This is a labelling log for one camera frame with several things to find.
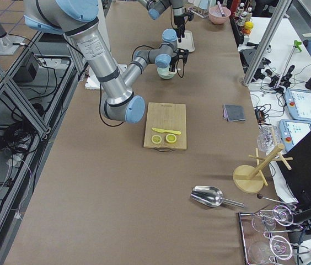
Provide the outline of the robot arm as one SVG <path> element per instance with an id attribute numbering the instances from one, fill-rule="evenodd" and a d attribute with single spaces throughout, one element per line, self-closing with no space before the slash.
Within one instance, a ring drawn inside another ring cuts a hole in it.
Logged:
<path id="1" fill-rule="evenodd" d="M 172 25 L 178 37 L 178 42 L 182 42 L 185 37 L 185 24 L 188 21 L 192 21 L 194 18 L 194 13 L 190 9 L 184 7 L 183 1 L 181 0 L 138 0 L 142 6 L 145 7 L 149 16 L 156 20 L 163 14 L 168 8 L 171 8 L 173 12 L 173 22 L 175 26 Z"/>
<path id="2" fill-rule="evenodd" d="M 121 72 L 98 29 L 98 1 L 24 1 L 24 18 L 28 27 L 37 31 L 65 34 L 75 40 L 89 63 L 104 94 L 100 113 L 111 120 L 139 122 L 145 110 L 145 101 L 134 94 L 131 85 L 149 64 L 170 72 L 179 59 L 186 60 L 189 52 L 179 49 L 184 37 L 186 12 L 182 1 L 141 1 L 152 19 L 157 19 L 169 7 L 174 14 L 176 29 L 162 33 L 157 49 L 140 50 L 134 54 L 125 72 Z"/>

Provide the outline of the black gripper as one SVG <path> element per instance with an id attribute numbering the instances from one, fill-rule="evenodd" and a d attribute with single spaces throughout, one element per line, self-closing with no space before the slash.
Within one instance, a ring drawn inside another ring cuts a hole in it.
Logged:
<path id="1" fill-rule="evenodd" d="M 194 13 L 192 9 L 186 9 L 185 7 L 173 9 L 173 18 L 176 25 L 177 40 L 180 42 L 180 38 L 185 37 L 185 19 L 192 21 Z"/>
<path id="2" fill-rule="evenodd" d="M 170 66 L 169 72 L 173 72 L 173 69 L 174 69 L 174 72 L 177 73 L 177 71 L 178 71 L 177 70 L 177 64 L 178 64 L 179 60 L 182 60 L 183 64 L 185 65 L 187 63 L 188 55 L 189 55 L 188 49 L 181 49 L 181 48 L 176 49 L 176 51 L 171 56 L 171 61 L 169 64 L 169 66 Z"/>

